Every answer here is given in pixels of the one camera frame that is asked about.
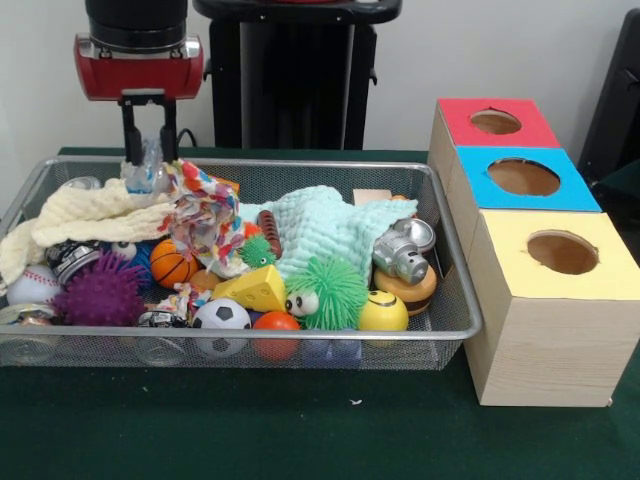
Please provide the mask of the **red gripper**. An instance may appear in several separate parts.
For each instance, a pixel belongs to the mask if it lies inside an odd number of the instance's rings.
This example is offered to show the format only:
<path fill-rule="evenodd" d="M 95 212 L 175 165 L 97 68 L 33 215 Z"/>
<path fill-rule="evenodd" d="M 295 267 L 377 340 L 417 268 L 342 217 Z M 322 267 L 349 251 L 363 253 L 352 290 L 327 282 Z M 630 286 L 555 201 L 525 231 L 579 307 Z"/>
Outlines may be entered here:
<path fill-rule="evenodd" d="M 87 34 L 78 34 L 74 60 L 82 90 L 92 101 L 118 101 L 138 92 L 162 92 L 169 97 L 161 102 L 164 124 L 160 141 L 164 162 L 172 163 L 178 158 L 176 100 L 197 96 L 204 71 L 204 52 L 197 36 L 164 52 L 125 53 L 101 46 Z M 141 164 L 144 154 L 141 133 L 135 125 L 134 103 L 131 98 L 122 98 L 119 105 L 126 161 Z"/>

